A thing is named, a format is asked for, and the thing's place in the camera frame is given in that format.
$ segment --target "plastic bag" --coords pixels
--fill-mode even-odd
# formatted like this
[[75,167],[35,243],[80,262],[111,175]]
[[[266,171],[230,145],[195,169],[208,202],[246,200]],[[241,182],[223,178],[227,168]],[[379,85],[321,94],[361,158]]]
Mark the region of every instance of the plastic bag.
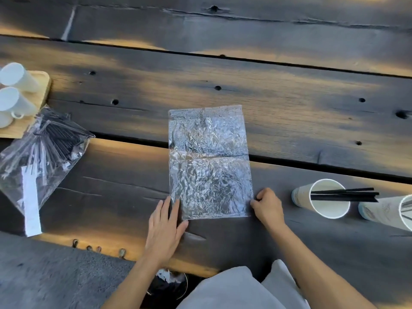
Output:
[[169,183],[182,219],[245,217],[253,197],[242,106],[169,111]]
[[0,153],[0,190],[24,214],[25,201],[36,195],[24,190],[32,186],[37,200],[31,201],[40,209],[94,137],[68,115],[44,106],[23,137]]

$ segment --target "person's left hand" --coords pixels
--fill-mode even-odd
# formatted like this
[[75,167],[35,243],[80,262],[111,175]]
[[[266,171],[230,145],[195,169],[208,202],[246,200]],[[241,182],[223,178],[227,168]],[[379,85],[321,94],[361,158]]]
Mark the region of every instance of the person's left hand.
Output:
[[168,217],[170,198],[168,196],[164,202],[159,201],[149,219],[145,254],[154,258],[159,267],[164,266],[173,256],[180,238],[189,225],[189,221],[185,220],[177,227],[179,200],[174,203],[170,218]]

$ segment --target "aluminum foil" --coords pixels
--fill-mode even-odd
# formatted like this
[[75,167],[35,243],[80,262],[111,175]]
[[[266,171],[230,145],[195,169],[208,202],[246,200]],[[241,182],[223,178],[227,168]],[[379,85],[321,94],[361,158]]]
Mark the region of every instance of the aluminum foil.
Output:
[[169,111],[169,182],[182,219],[245,217],[253,197],[242,106]]

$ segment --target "white cup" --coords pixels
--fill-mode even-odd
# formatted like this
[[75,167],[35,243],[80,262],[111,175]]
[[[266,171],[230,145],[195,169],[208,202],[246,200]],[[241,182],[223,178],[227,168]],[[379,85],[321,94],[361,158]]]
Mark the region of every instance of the white cup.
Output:
[[292,201],[296,206],[309,209],[328,219],[341,218],[349,211],[349,201],[312,201],[312,191],[344,189],[343,185],[332,179],[321,179],[315,183],[298,187],[292,191]]
[[37,92],[39,83],[23,67],[22,64],[13,62],[0,70],[0,82],[5,86],[12,86],[22,91]]
[[412,209],[412,195],[377,200],[377,203],[359,203],[359,213],[363,218],[412,231],[412,211],[410,211]]
[[10,112],[13,118],[21,119],[37,113],[37,108],[18,89],[8,86],[0,89],[0,111]]
[[0,128],[5,128],[13,122],[13,117],[9,112],[0,112]]

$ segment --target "finger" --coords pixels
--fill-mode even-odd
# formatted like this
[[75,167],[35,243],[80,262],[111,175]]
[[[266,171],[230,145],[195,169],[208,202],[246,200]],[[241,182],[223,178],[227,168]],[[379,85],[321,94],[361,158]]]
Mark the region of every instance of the finger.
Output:
[[188,220],[184,220],[184,221],[182,221],[182,223],[179,224],[178,228],[176,229],[176,240],[177,240],[177,242],[180,241],[180,238],[182,237],[183,233],[186,231],[188,225],[189,225]]
[[177,199],[175,203],[173,204],[172,212],[170,214],[169,221],[173,223],[174,225],[178,223],[179,205],[180,205],[180,200]]
[[162,210],[163,201],[160,200],[157,203],[156,209],[153,212],[153,225],[156,226],[160,223],[160,212]]
[[252,206],[253,209],[255,209],[258,205],[259,205],[258,201],[254,200],[254,199],[252,199],[250,201],[250,206]]
[[261,200],[261,199],[264,197],[265,193],[266,193],[268,190],[269,190],[269,187],[265,187],[262,191],[260,191],[260,192],[256,195],[256,198],[257,198],[258,200]]
[[153,214],[154,214],[154,213],[152,213],[152,214],[150,215],[150,218],[149,218],[149,232],[150,232],[150,231],[153,229],[153,227],[154,227]]
[[163,207],[162,213],[160,214],[160,222],[168,222],[169,220],[169,206],[170,206],[170,196],[166,197]]

